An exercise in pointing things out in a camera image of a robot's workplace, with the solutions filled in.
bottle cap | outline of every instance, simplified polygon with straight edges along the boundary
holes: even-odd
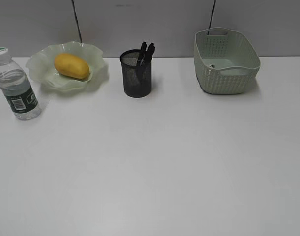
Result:
[[[11,59],[11,55],[7,48],[0,48],[0,63],[7,63]]]

basket rim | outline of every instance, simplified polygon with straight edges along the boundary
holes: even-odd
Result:
[[[253,51],[255,52],[255,54],[256,54],[256,56],[259,60],[259,65],[254,67],[254,68],[249,68],[249,67],[244,67],[244,66],[230,66],[230,67],[225,67],[225,68],[221,68],[221,69],[216,69],[216,68],[211,68],[207,64],[205,64],[204,60],[202,59],[202,56],[200,54],[200,51],[199,51],[199,47],[198,47],[198,44],[197,44],[197,36],[200,33],[213,31],[213,30],[224,30],[224,31],[233,32],[233,33],[237,33],[237,34],[242,35],[247,40],[247,42],[250,44]],[[223,27],[213,27],[213,28],[209,28],[209,29],[206,29],[206,30],[202,30],[202,31],[199,31],[199,32],[195,33],[195,35],[194,35],[194,46],[198,49],[197,52],[198,52],[199,58],[202,61],[203,65],[205,65],[206,67],[208,67],[210,70],[213,70],[213,71],[224,71],[224,70],[233,70],[233,69],[244,69],[244,70],[256,71],[256,70],[260,69],[260,67],[261,67],[260,58],[259,58],[256,50],[254,49],[252,43],[249,41],[249,39],[246,36],[244,36],[244,34],[240,33],[239,31],[230,30],[230,29],[223,28]]]

mesh cup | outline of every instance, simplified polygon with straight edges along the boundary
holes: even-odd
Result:
[[[133,49],[120,56],[125,94],[135,98],[151,92],[151,63],[137,66],[140,51]]]

water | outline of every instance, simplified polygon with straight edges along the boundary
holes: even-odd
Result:
[[[31,87],[27,75],[24,71],[16,69],[0,73],[0,88],[6,96],[21,95]],[[21,120],[28,120],[37,117],[41,113],[41,108],[37,103],[36,107],[26,113],[15,113],[14,115]]]

wall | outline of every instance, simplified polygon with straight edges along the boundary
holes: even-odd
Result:
[[[0,47],[29,57],[51,44],[78,41],[70,0],[0,0]]]
[[[207,29],[213,0],[74,0],[85,43],[118,57],[143,41],[156,57],[192,56],[193,36]],[[300,56],[300,0],[217,0],[213,27],[245,34],[261,56]],[[79,41],[71,0],[0,1],[0,47],[30,56],[51,44]]]

